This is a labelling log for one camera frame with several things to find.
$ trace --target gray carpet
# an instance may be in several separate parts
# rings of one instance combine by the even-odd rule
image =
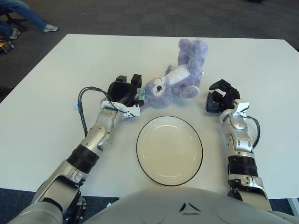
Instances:
[[[199,36],[285,39],[299,49],[298,0],[24,0],[59,31],[43,33],[28,22],[0,55],[0,85],[15,87],[68,33],[98,35]],[[0,223],[29,205],[32,192],[0,189]],[[87,217],[115,198],[88,197]],[[292,214],[286,199],[274,210]]]

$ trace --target white bracket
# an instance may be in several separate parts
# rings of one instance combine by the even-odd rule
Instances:
[[[117,103],[117,102],[109,102],[109,101],[103,101],[101,104],[101,108],[111,108],[115,109],[113,106],[115,106],[116,109],[120,110],[123,112],[123,115],[125,117],[137,117],[140,116],[140,107],[139,105],[134,105],[132,107],[127,107],[124,104]]]
[[[223,111],[219,116],[219,121],[223,123],[224,119],[229,116],[241,115],[242,117],[246,117],[246,111],[249,108],[249,102],[245,102],[241,99],[236,99],[234,103],[234,109],[227,109]]]

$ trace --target jeans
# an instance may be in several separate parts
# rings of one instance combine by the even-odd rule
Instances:
[[[42,17],[36,14],[28,5],[20,0],[0,0],[0,6],[15,11],[17,14],[36,25],[41,30],[44,30],[47,25],[47,22]],[[3,21],[0,21],[0,31],[6,36],[11,36],[13,34],[12,27]]]

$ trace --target black cable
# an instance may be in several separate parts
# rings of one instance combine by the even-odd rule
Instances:
[[[117,110],[117,111],[119,111],[119,112],[122,112],[122,113],[127,113],[127,112],[124,112],[124,111],[121,111],[121,110],[117,109],[117,108],[113,105],[113,103],[111,102],[112,100],[111,100],[111,97],[109,96],[109,94],[108,94],[107,92],[103,91],[102,89],[97,88],[97,87],[93,87],[93,86],[89,86],[89,87],[85,87],[85,88],[83,88],[83,89],[80,91],[79,95],[78,95],[78,112],[79,112],[79,114],[80,114],[80,118],[81,118],[81,122],[82,122],[82,126],[83,126],[83,130],[84,130],[84,135],[85,135],[85,137],[87,136],[88,130],[87,130],[87,126],[86,126],[86,122],[85,122],[84,114],[83,114],[82,97],[83,97],[83,94],[84,94],[86,91],[88,91],[88,90],[93,90],[93,91],[102,92],[102,93],[107,97],[107,100],[109,101],[109,103],[111,104],[111,106],[112,106],[115,110]]]
[[[260,136],[261,136],[261,127],[260,127],[260,124],[258,123],[258,120],[257,120],[257,119],[255,119],[255,118],[253,118],[253,117],[251,117],[251,116],[246,116],[246,117],[244,117],[244,116],[242,116],[242,115],[240,115],[240,116],[243,117],[243,118],[249,118],[249,119],[252,119],[252,120],[255,122],[255,124],[256,124],[256,128],[257,128],[257,137],[256,137],[256,141],[255,141],[254,144],[252,145],[252,147],[255,148],[256,145],[258,144],[258,141],[260,140]]]

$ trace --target chair leg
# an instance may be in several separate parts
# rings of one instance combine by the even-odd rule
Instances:
[[[8,20],[6,21],[8,24],[14,23],[18,27],[20,27],[22,31],[27,30],[27,28],[25,26],[23,26],[19,23],[19,22],[24,22],[24,21],[27,21],[27,20],[25,20],[25,19],[13,19],[13,18],[11,18],[11,16],[9,14],[5,14],[5,15],[8,18]]]

